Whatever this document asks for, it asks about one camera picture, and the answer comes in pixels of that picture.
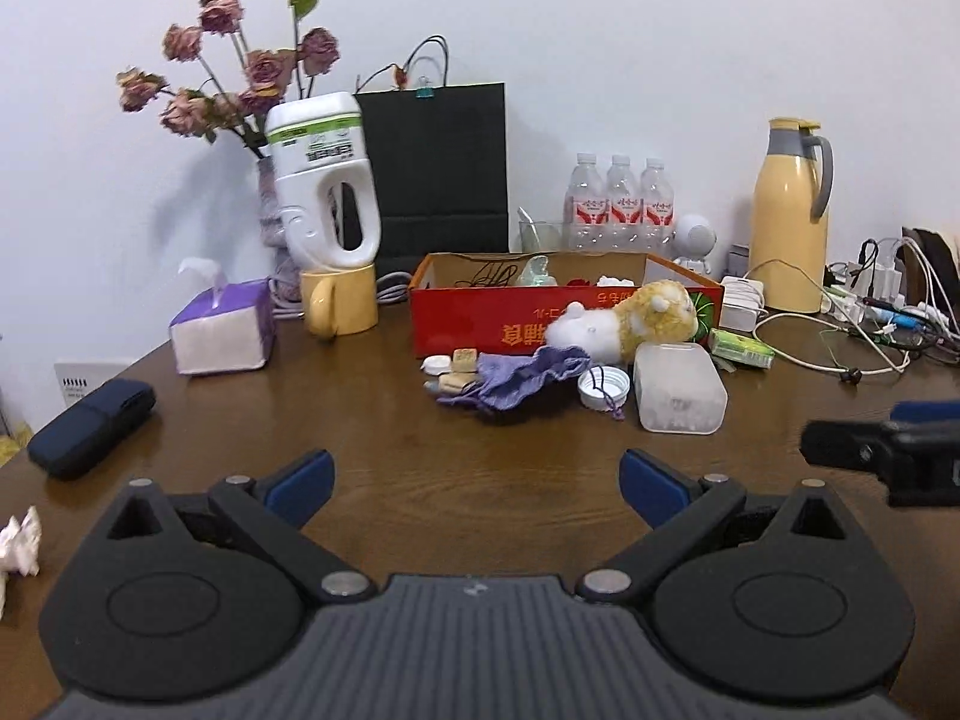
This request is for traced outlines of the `frosted cotton swab box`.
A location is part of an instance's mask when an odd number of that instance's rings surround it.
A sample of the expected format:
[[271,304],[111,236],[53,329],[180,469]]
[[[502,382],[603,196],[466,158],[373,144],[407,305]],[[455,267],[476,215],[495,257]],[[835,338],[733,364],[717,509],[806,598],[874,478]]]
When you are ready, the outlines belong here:
[[722,426],[727,390],[699,344],[641,344],[633,382],[638,419],[650,433],[711,436]]

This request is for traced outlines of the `white jar lid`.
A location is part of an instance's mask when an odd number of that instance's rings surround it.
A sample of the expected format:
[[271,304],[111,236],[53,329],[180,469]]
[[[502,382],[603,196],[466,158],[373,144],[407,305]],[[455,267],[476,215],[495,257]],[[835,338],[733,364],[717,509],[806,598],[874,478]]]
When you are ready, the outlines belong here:
[[630,376],[617,366],[590,366],[578,379],[581,405],[592,411],[618,415],[630,397]]

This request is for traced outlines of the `yellow white plush toy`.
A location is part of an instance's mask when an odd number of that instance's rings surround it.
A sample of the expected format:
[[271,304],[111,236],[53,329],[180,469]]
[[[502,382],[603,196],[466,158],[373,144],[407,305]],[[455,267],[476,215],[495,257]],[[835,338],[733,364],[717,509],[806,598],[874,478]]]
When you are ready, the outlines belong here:
[[685,286],[659,280],[610,309],[570,302],[545,328],[544,342],[550,348],[576,346],[599,364],[625,364],[635,359],[641,344],[681,344],[697,333],[697,308]]

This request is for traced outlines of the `small white cap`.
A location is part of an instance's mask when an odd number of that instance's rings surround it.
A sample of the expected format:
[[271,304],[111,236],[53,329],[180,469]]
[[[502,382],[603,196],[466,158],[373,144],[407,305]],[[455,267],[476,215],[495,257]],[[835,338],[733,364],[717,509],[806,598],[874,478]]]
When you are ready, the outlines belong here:
[[421,361],[420,371],[427,376],[439,377],[451,372],[452,358],[449,355],[431,355]]

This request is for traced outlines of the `purple knit pouch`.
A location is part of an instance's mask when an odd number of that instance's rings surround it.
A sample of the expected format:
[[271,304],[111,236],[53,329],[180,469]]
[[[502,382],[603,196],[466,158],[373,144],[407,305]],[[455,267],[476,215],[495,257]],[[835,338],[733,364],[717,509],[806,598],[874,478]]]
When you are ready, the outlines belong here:
[[579,346],[540,346],[528,356],[480,353],[477,380],[459,394],[439,395],[438,401],[498,416],[516,410],[547,385],[576,380],[591,364],[590,356]]

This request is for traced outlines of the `beige eraser block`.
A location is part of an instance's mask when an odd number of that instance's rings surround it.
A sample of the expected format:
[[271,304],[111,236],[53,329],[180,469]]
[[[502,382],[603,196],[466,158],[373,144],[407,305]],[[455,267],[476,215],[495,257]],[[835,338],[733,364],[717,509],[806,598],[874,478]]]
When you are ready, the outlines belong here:
[[451,374],[475,374],[478,371],[478,351],[475,348],[457,348],[451,355]]

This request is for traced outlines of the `white tissue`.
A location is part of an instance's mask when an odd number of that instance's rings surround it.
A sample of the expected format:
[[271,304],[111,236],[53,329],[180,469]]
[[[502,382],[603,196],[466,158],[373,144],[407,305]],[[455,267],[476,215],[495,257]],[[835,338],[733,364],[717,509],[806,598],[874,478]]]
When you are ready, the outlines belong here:
[[596,281],[597,288],[635,288],[636,284],[630,278],[600,277]]

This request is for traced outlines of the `clear plastic bag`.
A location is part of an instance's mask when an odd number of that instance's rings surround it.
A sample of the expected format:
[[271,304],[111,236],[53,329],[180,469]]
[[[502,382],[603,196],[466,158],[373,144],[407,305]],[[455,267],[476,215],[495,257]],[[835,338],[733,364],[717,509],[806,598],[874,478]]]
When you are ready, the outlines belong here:
[[548,267],[550,260],[547,255],[532,255],[517,275],[514,284],[519,288],[553,288],[558,284]]

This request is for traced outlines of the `paper ball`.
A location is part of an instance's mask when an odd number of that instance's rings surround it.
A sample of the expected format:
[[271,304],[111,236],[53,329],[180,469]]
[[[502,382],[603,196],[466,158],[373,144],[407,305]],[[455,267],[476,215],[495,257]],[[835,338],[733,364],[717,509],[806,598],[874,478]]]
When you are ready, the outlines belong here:
[[32,577],[39,574],[39,548],[43,524],[36,507],[31,505],[23,518],[11,517],[0,530],[0,614],[7,604],[7,585],[14,575]]

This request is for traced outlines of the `power strip with chargers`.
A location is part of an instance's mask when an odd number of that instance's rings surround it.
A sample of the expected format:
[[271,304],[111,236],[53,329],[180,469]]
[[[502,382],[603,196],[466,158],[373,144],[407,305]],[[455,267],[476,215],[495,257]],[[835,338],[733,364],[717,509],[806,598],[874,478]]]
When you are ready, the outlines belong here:
[[947,232],[903,227],[866,239],[849,262],[828,263],[825,284],[877,343],[958,366],[958,242]]

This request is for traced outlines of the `purple tissue pack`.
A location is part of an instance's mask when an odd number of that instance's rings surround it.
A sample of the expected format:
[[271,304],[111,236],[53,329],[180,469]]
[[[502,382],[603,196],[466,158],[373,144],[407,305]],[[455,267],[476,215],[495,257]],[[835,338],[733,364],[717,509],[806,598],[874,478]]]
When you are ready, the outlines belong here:
[[176,369],[181,376],[257,371],[275,341],[270,281],[226,278],[218,262],[187,257],[179,265],[203,281],[203,289],[169,322]]

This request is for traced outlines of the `navy glasses case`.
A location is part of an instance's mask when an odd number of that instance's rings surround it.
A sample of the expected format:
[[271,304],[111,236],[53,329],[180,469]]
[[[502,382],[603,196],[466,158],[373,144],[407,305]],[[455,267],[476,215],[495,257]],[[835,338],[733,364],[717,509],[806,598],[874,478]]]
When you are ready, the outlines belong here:
[[81,478],[135,433],[155,405],[149,383],[110,379],[34,434],[29,460],[53,479]]

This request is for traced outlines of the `red cardboard box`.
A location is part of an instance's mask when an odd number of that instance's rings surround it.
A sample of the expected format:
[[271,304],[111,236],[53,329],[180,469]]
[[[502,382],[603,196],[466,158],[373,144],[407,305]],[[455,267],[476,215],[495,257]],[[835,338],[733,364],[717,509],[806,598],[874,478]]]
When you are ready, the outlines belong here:
[[[698,332],[718,325],[722,286],[659,255],[641,252],[550,252],[553,288],[514,282],[527,254],[431,254],[409,288],[415,354],[475,348],[495,355],[528,355],[544,343],[545,328],[570,302],[610,309],[658,280],[682,283],[697,308]],[[635,288],[597,288],[600,277],[630,278]]]

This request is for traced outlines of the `water bottle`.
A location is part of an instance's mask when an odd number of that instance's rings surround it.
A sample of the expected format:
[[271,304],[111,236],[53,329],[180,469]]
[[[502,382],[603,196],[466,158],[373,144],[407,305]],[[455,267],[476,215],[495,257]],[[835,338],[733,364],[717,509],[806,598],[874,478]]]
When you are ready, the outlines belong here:
[[579,153],[569,176],[563,208],[566,249],[599,249],[607,225],[608,198],[597,171],[597,156]]
[[674,234],[675,203],[674,189],[661,160],[647,158],[640,176],[640,199],[644,249],[652,254],[667,254]]
[[633,250],[640,245],[643,202],[641,202],[631,160],[613,154],[605,179],[608,201],[607,239],[612,250]]

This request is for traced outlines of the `dried rose bouquet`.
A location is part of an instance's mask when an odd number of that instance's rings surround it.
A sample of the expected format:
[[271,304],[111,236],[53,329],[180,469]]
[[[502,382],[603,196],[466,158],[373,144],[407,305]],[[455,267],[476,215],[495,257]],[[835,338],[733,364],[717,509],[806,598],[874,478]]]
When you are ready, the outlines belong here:
[[161,37],[168,64],[190,65],[195,85],[178,85],[157,71],[128,67],[116,75],[119,107],[137,114],[154,104],[163,130],[179,138],[215,143],[238,138],[249,153],[267,156],[267,117],[288,101],[304,101],[317,80],[331,75],[340,44],[324,26],[309,28],[319,0],[285,0],[291,41],[257,47],[244,29],[245,0],[197,0],[197,16],[172,23]]

